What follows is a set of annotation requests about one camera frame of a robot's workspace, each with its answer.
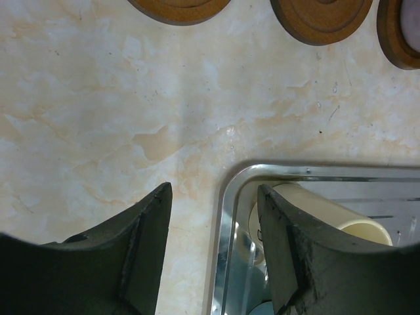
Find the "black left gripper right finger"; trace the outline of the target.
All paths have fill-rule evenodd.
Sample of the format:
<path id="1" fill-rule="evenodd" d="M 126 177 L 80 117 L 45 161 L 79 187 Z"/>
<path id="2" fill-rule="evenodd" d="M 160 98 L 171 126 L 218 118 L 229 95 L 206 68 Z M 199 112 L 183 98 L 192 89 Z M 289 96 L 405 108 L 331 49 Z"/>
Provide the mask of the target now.
<path id="1" fill-rule="evenodd" d="M 274 312 L 418 314 L 419 246 L 391 247 L 342 232 L 271 187 L 257 208 Z"/>

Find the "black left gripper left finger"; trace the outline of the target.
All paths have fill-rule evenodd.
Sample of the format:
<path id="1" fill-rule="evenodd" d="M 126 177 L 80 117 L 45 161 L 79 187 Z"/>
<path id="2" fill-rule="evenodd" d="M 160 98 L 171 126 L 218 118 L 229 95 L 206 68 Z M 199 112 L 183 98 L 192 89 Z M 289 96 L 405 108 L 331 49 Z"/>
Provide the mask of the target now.
<path id="1" fill-rule="evenodd" d="M 165 182 L 61 243 L 1 234 L 1 313 L 154 314 L 172 199 Z"/>

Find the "white mug blue handle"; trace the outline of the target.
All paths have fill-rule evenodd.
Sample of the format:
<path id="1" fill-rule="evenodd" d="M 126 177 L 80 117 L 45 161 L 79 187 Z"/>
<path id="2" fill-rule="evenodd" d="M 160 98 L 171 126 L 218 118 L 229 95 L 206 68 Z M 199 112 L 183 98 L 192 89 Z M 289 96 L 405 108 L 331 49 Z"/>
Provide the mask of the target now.
<path id="1" fill-rule="evenodd" d="M 249 315 L 274 315 L 272 301 L 265 301 L 254 307 Z"/>

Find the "cream cartoon mug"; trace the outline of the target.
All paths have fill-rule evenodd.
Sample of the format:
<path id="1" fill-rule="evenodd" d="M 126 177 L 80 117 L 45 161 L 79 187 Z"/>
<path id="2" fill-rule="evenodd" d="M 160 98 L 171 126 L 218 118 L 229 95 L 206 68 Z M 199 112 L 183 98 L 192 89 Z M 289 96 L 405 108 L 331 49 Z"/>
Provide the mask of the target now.
<path id="1" fill-rule="evenodd" d="M 298 209 L 338 230 L 371 242 L 393 245 L 383 225 L 297 183 L 281 183 L 273 189 Z"/>

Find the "reddish brown wooden coaster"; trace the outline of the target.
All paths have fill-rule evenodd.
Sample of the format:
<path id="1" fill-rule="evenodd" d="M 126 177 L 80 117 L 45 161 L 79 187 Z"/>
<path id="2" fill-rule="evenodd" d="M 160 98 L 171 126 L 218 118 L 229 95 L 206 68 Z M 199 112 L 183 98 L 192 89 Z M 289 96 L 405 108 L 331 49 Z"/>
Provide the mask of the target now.
<path id="1" fill-rule="evenodd" d="M 403 1 L 380 1 L 377 9 L 377 36 L 386 58 L 403 70 L 419 69 L 419 52 L 406 41 L 402 31 Z"/>

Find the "dark brown wooden coaster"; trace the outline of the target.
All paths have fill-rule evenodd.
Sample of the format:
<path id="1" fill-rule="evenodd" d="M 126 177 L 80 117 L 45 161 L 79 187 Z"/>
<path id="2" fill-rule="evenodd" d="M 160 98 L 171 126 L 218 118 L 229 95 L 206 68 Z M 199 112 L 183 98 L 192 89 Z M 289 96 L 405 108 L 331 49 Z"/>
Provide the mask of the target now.
<path id="1" fill-rule="evenodd" d="M 192 26 L 211 19 L 230 0 L 132 0 L 129 1 L 146 16 L 174 26 Z"/>

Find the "purple mug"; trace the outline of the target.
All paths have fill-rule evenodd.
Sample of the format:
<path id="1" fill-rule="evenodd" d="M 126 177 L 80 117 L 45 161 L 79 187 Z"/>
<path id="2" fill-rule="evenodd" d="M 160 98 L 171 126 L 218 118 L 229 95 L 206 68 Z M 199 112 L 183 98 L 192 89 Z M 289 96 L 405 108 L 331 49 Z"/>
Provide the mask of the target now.
<path id="1" fill-rule="evenodd" d="M 420 48 L 420 0 L 403 0 L 400 10 L 402 34 L 415 51 Z"/>

